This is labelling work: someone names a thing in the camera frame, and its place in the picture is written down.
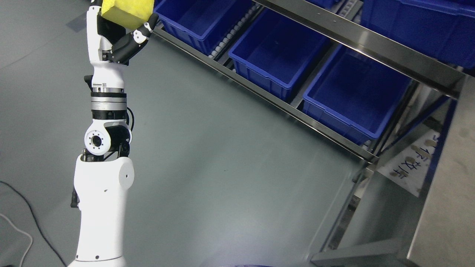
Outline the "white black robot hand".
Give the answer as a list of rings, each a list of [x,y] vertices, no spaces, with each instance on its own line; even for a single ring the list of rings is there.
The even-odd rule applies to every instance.
[[[148,43],[159,16],[152,13],[137,29],[125,27],[102,17],[102,1],[92,0],[86,13],[89,61],[93,75],[84,77],[92,93],[123,93],[123,71],[129,61]]]

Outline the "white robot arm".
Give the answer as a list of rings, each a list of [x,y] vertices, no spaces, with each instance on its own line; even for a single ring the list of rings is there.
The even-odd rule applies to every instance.
[[[91,86],[93,120],[78,156],[71,206],[79,208],[78,247],[71,267],[125,267],[124,220],[134,182],[129,158],[134,117],[124,89]]]

